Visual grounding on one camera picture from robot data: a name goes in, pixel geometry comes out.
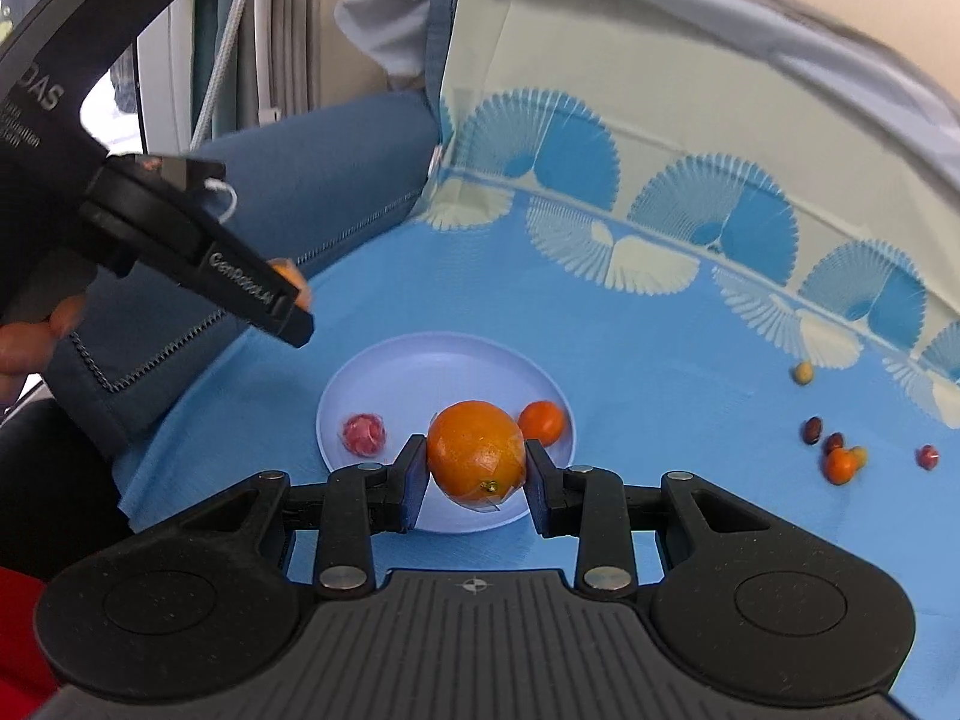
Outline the person's left hand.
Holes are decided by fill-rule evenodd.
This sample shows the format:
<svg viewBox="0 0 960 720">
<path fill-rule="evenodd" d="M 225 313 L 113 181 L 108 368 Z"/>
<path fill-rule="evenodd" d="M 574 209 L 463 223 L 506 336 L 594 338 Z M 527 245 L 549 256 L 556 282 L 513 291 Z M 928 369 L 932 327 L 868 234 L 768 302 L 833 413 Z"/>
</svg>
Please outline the person's left hand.
<svg viewBox="0 0 960 720">
<path fill-rule="evenodd" d="M 26 379 L 41 374 L 55 346 L 83 320 L 86 294 L 60 302 L 46 320 L 7 323 L 0 328 L 0 401 L 8 408 L 18 400 Z"/>
</svg>

